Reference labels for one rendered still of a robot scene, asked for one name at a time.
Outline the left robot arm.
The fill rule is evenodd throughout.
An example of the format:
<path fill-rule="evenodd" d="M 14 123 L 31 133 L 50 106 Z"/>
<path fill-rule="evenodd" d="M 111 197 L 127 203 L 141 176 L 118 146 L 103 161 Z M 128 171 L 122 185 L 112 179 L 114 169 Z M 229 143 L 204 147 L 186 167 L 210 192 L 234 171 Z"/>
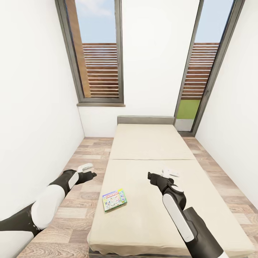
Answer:
<path fill-rule="evenodd" d="M 84 172 L 92 167 L 93 164 L 88 163 L 79 166 L 77 172 L 65 171 L 9 218 L 0 221 L 0 258 L 17 258 L 38 233 L 51 225 L 73 186 L 97 176 L 92 171 Z"/>

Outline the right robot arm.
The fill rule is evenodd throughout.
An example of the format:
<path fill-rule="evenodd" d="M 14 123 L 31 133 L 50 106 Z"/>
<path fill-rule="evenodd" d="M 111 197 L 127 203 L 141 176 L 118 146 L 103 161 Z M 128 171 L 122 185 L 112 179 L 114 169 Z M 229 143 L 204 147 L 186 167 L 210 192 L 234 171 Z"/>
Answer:
<path fill-rule="evenodd" d="M 186 206 L 184 191 L 174 184 L 172 178 L 169 178 L 169 175 L 180 177 L 180 172 L 166 167 L 162 172 L 161 175 L 148 172 L 148 180 L 161 191 L 163 204 L 192 258 L 229 258 L 194 208 L 189 207 L 184 210 Z"/>

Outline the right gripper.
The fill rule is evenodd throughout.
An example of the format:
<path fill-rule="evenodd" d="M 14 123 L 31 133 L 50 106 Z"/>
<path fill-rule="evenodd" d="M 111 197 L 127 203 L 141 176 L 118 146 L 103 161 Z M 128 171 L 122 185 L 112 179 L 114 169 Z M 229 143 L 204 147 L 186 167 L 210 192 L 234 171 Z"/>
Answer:
<path fill-rule="evenodd" d="M 167 182 L 170 182 L 170 183 L 174 184 L 174 180 L 172 178 L 165 178 L 165 177 L 162 177 L 159 174 L 150 173 L 150 172 L 148 172 L 148 180 L 150 180 L 150 183 L 152 185 L 158 186 L 159 190 L 160 190 L 160 185 L 163 182 L 167 181 Z"/>

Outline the board game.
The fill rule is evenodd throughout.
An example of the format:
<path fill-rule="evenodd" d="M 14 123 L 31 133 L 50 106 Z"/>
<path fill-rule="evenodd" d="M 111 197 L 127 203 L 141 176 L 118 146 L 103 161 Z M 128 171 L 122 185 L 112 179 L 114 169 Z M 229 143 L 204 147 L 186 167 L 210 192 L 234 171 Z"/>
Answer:
<path fill-rule="evenodd" d="M 105 212 L 127 203 L 126 196 L 122 188 L 114 192 L 105 194 L 102 197 L 103 197 Z"/>

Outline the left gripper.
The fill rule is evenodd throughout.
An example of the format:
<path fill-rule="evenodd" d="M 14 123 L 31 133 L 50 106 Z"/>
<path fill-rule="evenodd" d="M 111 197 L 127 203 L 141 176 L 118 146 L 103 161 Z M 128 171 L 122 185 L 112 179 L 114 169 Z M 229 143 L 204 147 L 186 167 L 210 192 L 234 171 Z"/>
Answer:
<path fill-rule="evenodd" d="M 86 181 L 89 181 L 89 180 L 92 180 L 94 177 L 97 176 L 96 173 L 92 173 L 92 171 L 89 171 L 87 173 L 81 173 L 82 174 L 82 181 L 80 182 L 81 183 L 85 183 Z"/>

